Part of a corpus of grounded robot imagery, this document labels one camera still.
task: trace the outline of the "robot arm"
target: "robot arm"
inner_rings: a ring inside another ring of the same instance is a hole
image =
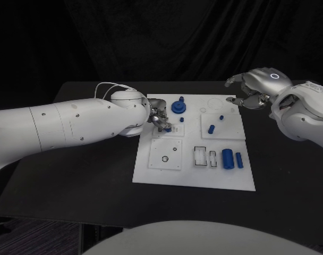
[[[112,102],[91,98],[0,110],[0,169],[42,151],[80,146],[116,135],[132,137],[145,123],[169,129],[166,102],[135,89],[117,91]]]
[[[241,82],[249,98],[230,97],[227,101],[249,109],[263,109],[272,102],[270,117],[285,135],[296,141],[311,140],[323,147],[323,86],[311,81],[293,86],[289,77],[266,67],[236,75],[227,87],[234,82]]]

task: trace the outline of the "blue cylinder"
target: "blue cylinder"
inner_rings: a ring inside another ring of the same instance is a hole
[[[234,169],[233,150],[226,149],[223,152],[223,166],[226,169]]]
[[[210,134],[213,134],[213,133],[214,133],[214,129],[215,129],[215,126],[214,126],[214,125],[211,125],[211,126],[210,126],[210,131],[208,131],[208,133],[210,133]]]
[[[239,168],[244,168],[243,156],[241,156],[241,153],[240,153],[240,152],[236,153],[236,158],[237,158],[237,165],[239,165]]]
[[[179,98],[179,101],[177,101],[174,104],[172,104],[172,111],[177,113],[177,114],[182,114],[185,111],[187,111],[187,104],[185,104],[185,98],[181,97]]]

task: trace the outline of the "gray carpet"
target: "gray carpet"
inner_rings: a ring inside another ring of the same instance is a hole
[[[0,235],[0,255],[78,255],[80,224],[13,219]],[[323,246],[306,245],[323,254]]]

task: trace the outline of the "black backdrop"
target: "black backdrop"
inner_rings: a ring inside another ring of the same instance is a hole
[[[51,103],[67,81],[262,66],[323,84],[323,0],[0,0],[0,109]]]

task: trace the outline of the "black table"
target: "black table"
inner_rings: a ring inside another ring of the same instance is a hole
[[[123,84],[145,94],[243,96],[239,86],[226,88],[215,81]],[[91,98],[96,85],[65,83],[55,102]],[[282,134],[267,116],[270,108],[240,111],[256,192],[133,183],[139,137],[117,136],[26,157],[0,197],[0,216],[129,228],[165,220],[205,220],[323,244],[323,149]]]

